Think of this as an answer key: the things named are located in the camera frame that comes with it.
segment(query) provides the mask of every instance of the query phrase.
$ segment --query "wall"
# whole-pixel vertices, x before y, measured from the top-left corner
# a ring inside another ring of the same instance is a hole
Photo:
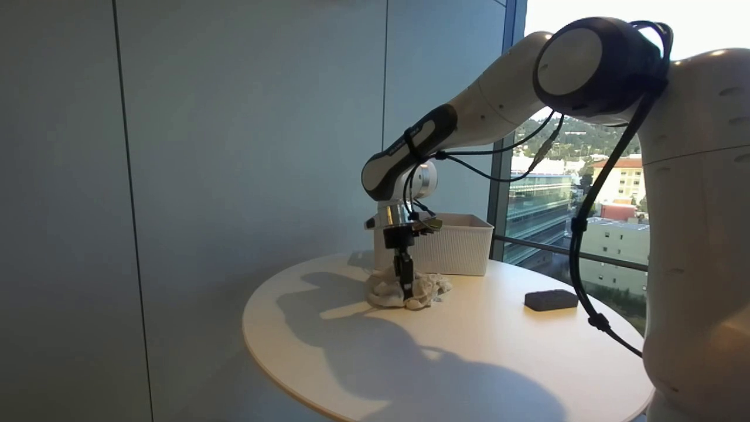
[[[113,8],[0,2],[0,419],[147,419]]]
[[[8,350],[17,363],[8,381],[22,385],[37,374],[37,383],[69,392],[54,397],[39,385],[13,392],[1,377],[1,398],[22,401],[8,404],[18,410],[11,416],[45,419],[32,409],[41,398],[49,410],[59,406],[59,419],[147,419],[150,388],[158,422],[321,419],[247,361],[243,303],[291,263],[369,247],[360,226],[375,207],[359,187],[360,164],[497,56],[502,8],[492,0],[78,4],[0,10],[1,51],[45,54],[17,71],[22,89],[1,98],[17,116],[1,129],[13,143],[0,146],[1,199],[11,205],[0,213],[8,233],[0,274],[1,300],[13,303],[8,317],[21,321],[1,328],[25,350],[54,351],[45,360]],[[17,42],[39,32],[49,47]],[[17,74],[1,71],[1,86],[13,86]],[[485,195],[483,180],[440,164],[431,207],[485,217]],[[74,383],[55,381],[62,374],[78,374]]]

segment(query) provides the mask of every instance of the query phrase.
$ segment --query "robotic arm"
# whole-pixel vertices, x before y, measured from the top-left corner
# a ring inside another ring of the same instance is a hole
[[[556,35],[528,35],[373,156],[360,184],[375,202],[397,202],[397,179],[435,151],[495,143],[540,105],[587,123],[639,120],[652,217],[649,419],[746,419],[750,51],[668,63],[639,29],[581,20]]]

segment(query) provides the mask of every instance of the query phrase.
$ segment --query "sky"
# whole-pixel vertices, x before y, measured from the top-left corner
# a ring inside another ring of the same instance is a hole
[[[525,31],[557,31],[583,17],[664,21],[675,32],[672,59],[722,47],[750,47],[737,0],[528,0]]]

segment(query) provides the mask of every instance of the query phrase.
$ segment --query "black cable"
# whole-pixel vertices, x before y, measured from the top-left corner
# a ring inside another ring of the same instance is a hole
[[[422,209],[427,217],[439,217],[435,211],[431,211],[424,202],[414,202],[416,205],[416,209]]]
[[[510,177],[510,179],[490,177],[490,173],[471,167],[469,161],[454,157],[454,153],[444,153],[444,151],[439,151],[439,153],[435,153],[435,159],[456,161],[456,164],[461,164],[463,170],[469,170],[469,171],[474,171],[474,173],[477,173],[477,177],[483,177],[483,179],[488,179],[488,180],[492,180],[492,184],[515,184],[515,180],[528,179],[528,177],[538,167],[538,161],[540,161],[540,159],[545,157],[545,153],[550,151],[552,140],[563,133],[563,123],[564,123],[564,116],[560,116],[557,127],[556,127],[552,133],[540,143],[540,149],[538,149],[537,156],[535,156],[535,161],[532,161],[519,177]]]
[[[419,170],[419,164],[414,164],[414,167],[407,171],[406,180],[403,180],[403,195],[401,195],[401,199],[403,199],[403,207],[406,207],[407,213],[414,213],[414,209],[412,209],[412,199],[414,199],[412,185],[414,185],[414,173],[416,173],[416,170]]]
[[[600,328],[601,334],[606,334],[610,337],[614,337],[618,344],[622,344],[626,350],[630,350],[632,354],[642,357],[639,350],[635,350],[632,344],[628,344],[622,337],[618,337],[606,317],[600,314],[590,300],[587,294],[583,288],[581,281],[581,242],[583,242],[583,233],[587,226],[587,213],[593,209],[594,198],[600,195],[606,177],[611,173],[611,170],[617,167],[618,157],[626,153],[628,143],[635,138],[639,125],[647,120],[652,105],[656,104],[656,98],[660,96],[660,92],[665,89],[665,75],[668,75],[668,65],[669,65],[669,50],[672,50],[672,31],[665,24],[652,24],[652,21],[635,21],[635,29],[654,29],[664,42],[664,54],[660,54],[660,69],[656,71],[656,77],[649,86],[649,92],[639,98],[638,110],[632,113],[630,125],[626,127],[626,132],[620,133],[618,143],[614,146],[610,159],[605,161],[601,171],[597,173],[594,184],[590,185],[590,190],[586,192],[577,217],[572,218],[572,240],[570,240],[570,285],[577,290],[586,314],[587,314],[587,323]]]
[[[502,156],[502,153],[515,151],[515,149],[519,149],[522,143],[537,138],[556,116],[557,116],[557,113],[550,110],[532,133],[522,136],[522,138],[515,140],[515,143],[508,143],[508,146],[502,146],[502,149],[492,149],[492,151],[450,151],[450,156]]]

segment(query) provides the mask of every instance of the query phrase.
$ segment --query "window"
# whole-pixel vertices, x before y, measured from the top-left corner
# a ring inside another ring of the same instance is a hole
[[[672,59],[716,47],[746,47],[750,40],[750,32],[743,31],[743,17],[729,13],[734,10],[729,0],[710,4],[679,2],[679,10],[672,2],[652,0],[518,0],[518,4],[518,10],[522,4],[528,10],[519,17],[525,31],[518,32],[552,32],[581,17],[664,21],[675,31]],[[545,113],[535,116],[518,129],[515,138],[535,132],[543,117]],[[499,173],[519,173],[547,132],[512,151],[512,157],[499,159]],[[618,133],[620,129],[617,127],[566,120],[560,138],[537,171],[522,184],[508,185],[506,202],[497,195],[502,224],[497,226],[495,258],[566,281],[570,218],[610,157]],[[618,310],[635,328],[645,328],[647,256],[649,213],[639,143],[632,140],[618,159],[617,171],[610,173],[597,195],[594,213],[587,218],[581,280],[590,295]]]

